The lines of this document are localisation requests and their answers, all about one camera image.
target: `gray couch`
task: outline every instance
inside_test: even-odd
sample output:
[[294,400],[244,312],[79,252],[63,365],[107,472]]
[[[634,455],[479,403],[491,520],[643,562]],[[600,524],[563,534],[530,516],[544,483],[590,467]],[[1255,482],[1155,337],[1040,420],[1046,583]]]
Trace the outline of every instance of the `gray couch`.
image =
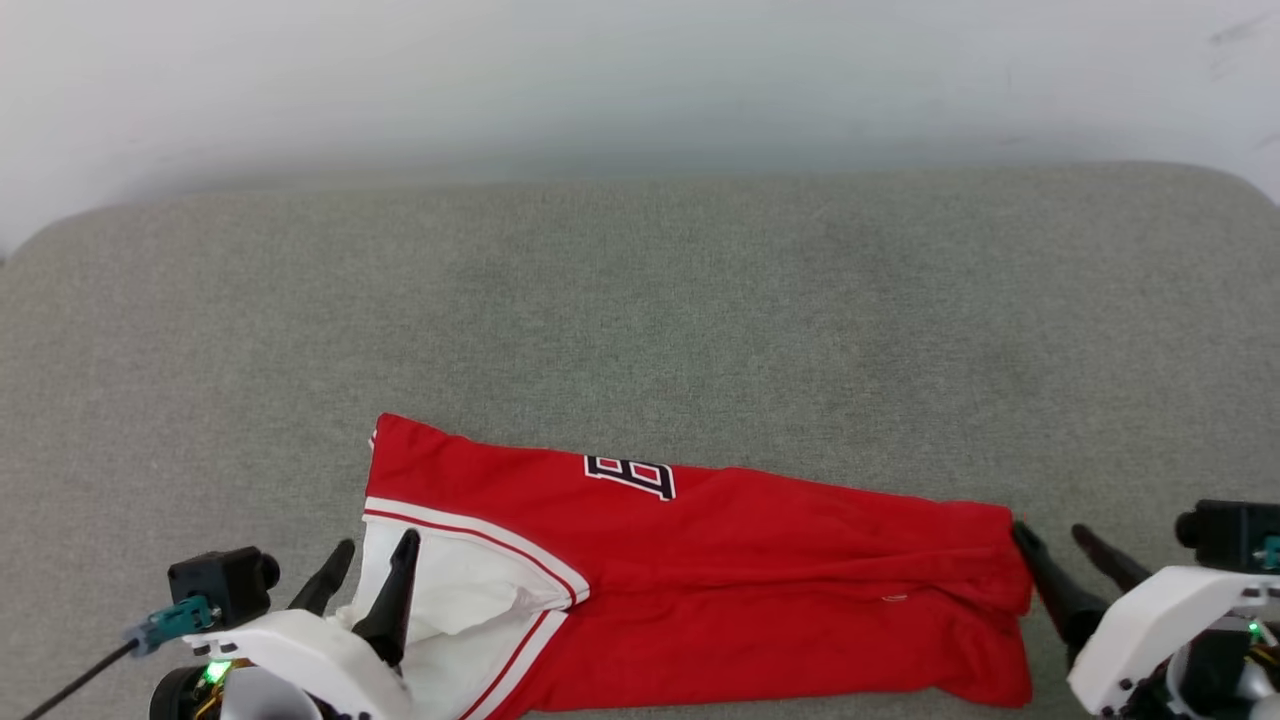
[[[211,548],[288,597],[360,532],[381,411],[476,439],[1011,506],[1189,562],[1197,498],[1280,500],[1280,213],[1172,165],[197,196],[59,223],[0,270],[0,715]],[[580,717],[1078,717],[937,692]],[[937,648],[946,652],[946,648]],[[56,717],[141,717],[188,660]]]

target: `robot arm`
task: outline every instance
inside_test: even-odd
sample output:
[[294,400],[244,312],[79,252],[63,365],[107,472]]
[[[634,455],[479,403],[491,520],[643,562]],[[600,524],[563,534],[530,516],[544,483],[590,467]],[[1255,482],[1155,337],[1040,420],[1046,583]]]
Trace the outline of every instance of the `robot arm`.
[[1280,605],[1280,506],[1201,501],[1178,521],[1201,566],[1151,574],[1084,525],[1073,536],[1125,593],[1082,589],[1018,523],[1014,539],[1068,651],[1089,712],[1147,719],[1280,719],[1280,647],[1254,614]]
[[[349,630],[321,618],[355,555],[348,539],[287,610],[183,637],[212,662],[166,676],[152,696],[151,720],[407,720],[412,698],[399,662],[420,542],[404,532],[372,609]],[[233,597],[224,602],[238,609]],[[211,678],[207,667],[220,670]]]

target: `green led light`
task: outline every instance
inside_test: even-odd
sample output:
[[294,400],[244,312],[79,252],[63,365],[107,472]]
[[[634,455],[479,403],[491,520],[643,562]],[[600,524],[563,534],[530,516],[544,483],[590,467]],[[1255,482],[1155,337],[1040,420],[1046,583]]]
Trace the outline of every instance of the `green led light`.
[[230,660],[227,660],[224,662],[210,662],[205,667],[205,682],[211,685],[216,685],[218,683],[221,682],[223,676],[227,675],[227,671],[230,669],[232,669]]

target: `red fabric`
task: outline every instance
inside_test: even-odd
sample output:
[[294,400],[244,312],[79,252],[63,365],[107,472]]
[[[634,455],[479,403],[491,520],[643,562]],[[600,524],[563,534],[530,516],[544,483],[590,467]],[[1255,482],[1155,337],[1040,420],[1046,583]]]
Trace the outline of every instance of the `red fabric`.
[[490,717],[927,687],[1030,700],[1006,507],[671,470],[664,501],[582,455],[379,420],[369,496],[488,520],[590,584]]

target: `teal connector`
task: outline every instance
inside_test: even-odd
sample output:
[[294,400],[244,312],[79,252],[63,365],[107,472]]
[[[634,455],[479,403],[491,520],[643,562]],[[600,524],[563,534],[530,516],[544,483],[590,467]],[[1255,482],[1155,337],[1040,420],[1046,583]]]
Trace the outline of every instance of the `teal connector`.
[[1280,570],[1280,536],[1267,536],[1262,542],[1262,566],[1267,570]]
[[172,639],[207,630],[214,626],[214,610],[202,596],[195,596],[152,612],[124,633],[125,641],[138,641],[131,655],[151,655]]

